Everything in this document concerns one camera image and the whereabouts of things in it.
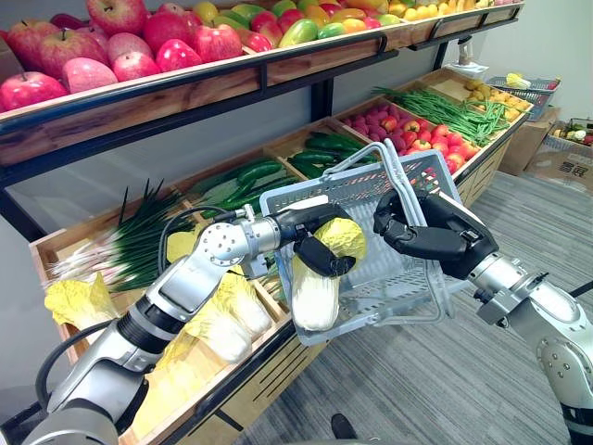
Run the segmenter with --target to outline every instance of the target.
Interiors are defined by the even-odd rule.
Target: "shopping basket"
[[[499,90],[508,91],[512,95],[516,95],[517,97],[534,104],[534,107],[531,108],[529,119],[527,120],[538,121],[541,115],[544,114],[544,111],[546,111],[546,107],[548,106],[552,95],[556,93],[560,84],[556,85],[553,90],[549,90],[548,85],[554,82],[554,79],[527,80],[531,82],[531,86],[526,89],[509,87],[507,85],[507,78],[502,76],[492,77],[486,83],[495,86]]]
[[[399,159],[391,141],[372,143],[326,170],[323,176],[264,193],[264,215],[302,199],[326,195],[342,206],[362,228],[365,258],[340,281],[339,313],[326,331],[296,332],[305,345],[314,345],[365,325],[433,324],[452,316],[450,294],[467,282],[443,275],[437,261],[400,255],[372,231],[372,216],[381,196],[395,188],[409,225],[426,225],[413,189],[443,192],[461,202],[442,155],[429,150]],[[362,157],[379,152],[382,162],[347,170]],[[292,246],[275,253],[286,299],[291,304]]]

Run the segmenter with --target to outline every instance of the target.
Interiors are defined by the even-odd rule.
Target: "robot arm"
[[[174,262],[109,325],[53,391],[49,416],[26,444],[117,444],[148,391],[145,375],[235,264],[256,278],[267,272],[263,254],[293,241],[297,255],[314,263],[319,273],[339,275],[354,264],[354,259],[337,258],[323,244],[309,241],[311,233],[336,216],[349,218],[337,205],[284,210],[266,218],[255,218],[246,206],[232,216],[241,218],[207,227],[194,251]],[[320,253],[326,262],[319,261]]]
[[[478,287],[478,315],[519,334],[562,407],[573,444],[593,442],[593,327],[580,304],[518,260],[498,252],[482,222],[446,195],[418,193],[428,227],[408,227],[397,193],[387,192],[374,231],[400,253],[440,261],[443,272]]]

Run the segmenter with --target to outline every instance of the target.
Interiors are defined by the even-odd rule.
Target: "green mango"
[[[297,9],[297,5],[295,5],[293,0],[280,0],[271,7],[271,12],[273,12],[276,17],[280,17],[282,16],[282,13],[288,9]]]
[[[319,30],[317,38],[327,39],[328,37],[336,37],[336,35],[346,34],[346,28],[342,23],[328,23]]]
[[[233,20],[229,17],[224,17],[224,16],[216,16],[214,18],[214,20],[212,21],[212,23],[214,23],[214,26],[229,25],[234,30],[246,30],[247,29],[247,26],[243,26],[238,21]]]
[[[399,23],[399,17],[394,14],[382,14],[377,16],[377,20],[379,20],[381,26],[397,25]]]
[[[240,3],[239,5],[233,6],[231,10],[232,12],[236,12],[240,16],[245,17],[247,22],[251,21],[251,19],[256,17],[261,11],[265,11],[265,9],[261,6],[248,5],[245,3]]]
[[[297,7],[305,12],[305,9],[307,8],[307,6],[318,6],[319,2],[317,0],[298,0],[298,5]]]
[[[293,23],[293,26],[288,28],[282,40],[278,44],[279,48],[287,46],[304,44],[311,40],[317,39],[317,25],[313,20],[301,19]]]
[[[234,20],[237,23],[243,25],[245,28],[249,29],[249,20],[247,20],[241,14],[237,14],[236,12],[232,11],[231,9],[223,9],[221,12],[219,12],[219,15]]]

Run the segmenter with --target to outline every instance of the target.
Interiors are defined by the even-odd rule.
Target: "red apple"
[[[404,132],[416,132],[420,131],[420,123],[417,121],[407,121],[403,126]]]
[[[118,82],[118,78],[107,65],[87,57],[76,57],[67,61],[62,71],[62,79],[71,93]]]
[[[259,32],[259,29],[266,23],[276,23],[276,16],[270,11],[261,11],[251,19],[249,27],[251,31]]]
[[[160,68],[155,61],[144,53],[133,51],[122,54],[113,62],[113,72],[118,81],[130,81],[140,77],[159,74]]]
[[[463,144],[463,137],[459,133],[449,133],[447,141],[450,146],[460,146]]]
[[[448,127],[444,123],[441,123],[441,124],[437,125],[433,129],[433,136],[447,137],[447,135],[448,135]]]
[[[152,58],[152,51],[150,46],[131,32],[118,32],[109,37],[107,45],[107,57],[111,66],[115,63],[116,58],[126,53],[142,53]]]
[[[90,26],[83,26],[78,28],[76,32],[84,32],[89,34],[95,41],[107,52],[107,34],[98,28],[91,28]]]
[[[422,139],[416,139],[412,143],[411,148],[419,151],[426,151],[430,150],[432,146],[430,145],[430,142],[423,141]]]
[[[261,27],[259,27],[258,32],[268,37],[268,40],[271,42],[274,48],[278,46],[283,36],[282,30],[275,22],[264,23],[261,25]]]
[[[168,40],[178,39],[190,45],[193,39],[186,19],[170,12],[159,12],[148,19],[143,34],[155,54]]]
[[[433,150],[438,150],[443,154],[443,158],[446,158],[448,155],[448,146],[443,142],[433,142]]]
[[[69,30],[79,30],[80,28],[86,26],[82,20],[77,19],[70,14],[55,14],[55,16],[52,17],[49,22],[53,25],[56,25],[59,29],[67,28]]]
[[[196,31],[196,52],[205,63],[243,54],[241,38],[229,25],[200,26]]]
[[[418,139],[422,139],[426,142],[432,142],[433,136],[430,134],[428,130],[420,130],[420,132],[418,133]]]
[[[42,70],[41,42],[59,28],[47,21],[22,20],[13,25],[6,36],[6,43],[19,58],[25,70]]]
[[[415,132],[404,132],[402,133],[401,138],[406,143],[406,146],[411,146],[412,143],[418,138],[418,134]]]
[[[391,133],[397,128],[397,119],[393,116],[387,116],[381,120],[381,126],[385,128],[388,133]]]
[[[447,155],[445,161],[447,162],[447,167],[448,167],[448,170],[451,172],[451,174],[456,172],[457,170],[459,170],[461,168],[461,166],[465,163],[465,159],[459,153],[449,153]],[[451,166],[449,164],[450,162],[453,162],[455,165],[455,168],[453,171],[451,171]]]
[[[367,25],[367,30],[372,30],[374,28],[381,28],[381,22],[373,17],[365,17],[362,21],[364,24]]]
[[[147,11],[143,0],[86,0],[86,8],[93,22],[107,35],[140,34],[145,26]]]
[[[470,160],[480,152],[479,147],[473,146],[469,142],[464,142],[463,146],[465,147],[465,160]]]
[[[5,110],[11,110],[67,94],[66,88],[53,77],[27,71],[9,77],[0,85],[0,105]]]
[[[107,64],[103,48],[83,32],[62,30],[48,35],[41,42],[40,54],[45,73],[57,79],[62,75],[64,64],[72,58],[86,57]]]
[[[259,32],[253,32],[250,30],[245,30],[243,28],[239,28],[235,30],[239,37],[241,38],[241,43],[248,48],[253,49],[256,53],[261,53],[263,51],[270,51],[273,49],[273,46],[270,42],[270,39]]]
[[[182,16],[185,14],[185,9],[183,6],[179,6],[176,3],[163,3],[161,6],[158,7],[157,13],[159,12],[172,12],[173,14],[177,14],[178,16]]]
[[[418,125],[420,125],[421,130],[427,130],[430,125],[430,122],[427,121],[426,119],[420,118],[420,119],[417,119],[416,121],[418,122]]]
[[[287,32],[288,28],[293,26],[293,24],[301,19],[305,18],[305,14],[302,13],[300,9],[286,9],[285,12],[282,13],[282,16],[278,18],[278,26],[282,30],[282,32]]]
[[[333,3],[321,3],[320,7],[327,12],[328,16],[332,16],[337,11],[342,10],[343,8],[340,5],[334,5]]]
[[[157,53],[157,65],[163,72],[193,67],[202,62],[196,51],[179,39],[168,40]]]

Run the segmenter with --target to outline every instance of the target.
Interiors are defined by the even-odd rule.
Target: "gray carpet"
[[[572,290],[593,276],[591,197],[497,173],[473,207],[509,255]],[[565,444],[534,355],[484,324],[472,292],[435,326],[366,328],[333,341],[235,445],[330,439],[341,412],[364,438],[410,444]],[[581,298],[593,318],[593,292]]]

